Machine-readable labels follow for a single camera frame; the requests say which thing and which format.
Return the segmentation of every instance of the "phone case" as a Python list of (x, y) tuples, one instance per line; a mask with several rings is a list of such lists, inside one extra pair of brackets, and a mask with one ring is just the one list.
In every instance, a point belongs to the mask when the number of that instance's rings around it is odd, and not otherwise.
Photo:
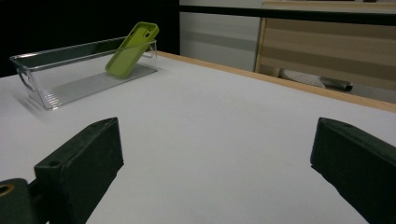
[(127, 77), (148, 48), (147, 43), (152, 41), (159, 32), (160, 29), (155, 23), (138, 22), (125, 37), (119, 50), (108, 61), (106, 71), (116, 77)]

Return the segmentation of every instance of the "smartphone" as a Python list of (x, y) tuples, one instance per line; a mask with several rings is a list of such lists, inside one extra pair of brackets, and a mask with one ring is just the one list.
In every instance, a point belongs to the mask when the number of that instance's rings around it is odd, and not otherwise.
[(154, 40), (159, 32), (160, 29), (155, 23), (138, 22), (108, 61), (106, 71), (115, 77), (128, 77), (149, 47), (149, 42)]

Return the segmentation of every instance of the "lime green phone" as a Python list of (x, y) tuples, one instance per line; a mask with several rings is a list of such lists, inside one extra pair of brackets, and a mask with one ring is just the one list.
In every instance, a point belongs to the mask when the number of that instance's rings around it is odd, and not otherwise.
[(128, 77), (159, 32), (155, 23), (138, 22), (108, 61), (106, 71), (115, 77)]

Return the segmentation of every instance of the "plastic bin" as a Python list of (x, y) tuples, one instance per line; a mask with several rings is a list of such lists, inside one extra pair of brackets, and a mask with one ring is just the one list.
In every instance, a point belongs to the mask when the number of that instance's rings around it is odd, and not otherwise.
[(127, 77), (106, 72), (106, 64), (125, 37), (61, 49), (12, 56), (29, 96), (47, 109), (55, 109), (85, 96), (158, 71), (156, 40), (143, 44), (146, 52)]

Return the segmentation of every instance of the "transparent container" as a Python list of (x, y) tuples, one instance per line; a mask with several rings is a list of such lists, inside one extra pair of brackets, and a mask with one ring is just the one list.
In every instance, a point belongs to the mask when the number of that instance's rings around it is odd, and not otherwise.
[[(124, 38), (27, 53), (9, 59), (29, 96), (46, 109), (55, 109), (158, 71), (156, 40), (119, 49)], [(115, 53), (142, 48), (146, 50), (128, 76), (117, 77), (106, 71), (106, 65)]]

